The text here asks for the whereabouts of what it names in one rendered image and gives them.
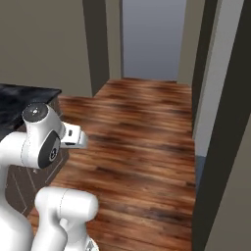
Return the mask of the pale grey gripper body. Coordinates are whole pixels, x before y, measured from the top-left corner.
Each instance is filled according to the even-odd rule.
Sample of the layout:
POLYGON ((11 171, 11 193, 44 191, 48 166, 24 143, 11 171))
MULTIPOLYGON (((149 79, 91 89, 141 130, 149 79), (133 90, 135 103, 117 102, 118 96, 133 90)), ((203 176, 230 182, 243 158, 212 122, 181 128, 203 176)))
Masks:
POLYGON ((80 132, 79 140, 77 142, 77 147, 79 149, 86 149, 88 145, 88 136, 84 131, 80 132))

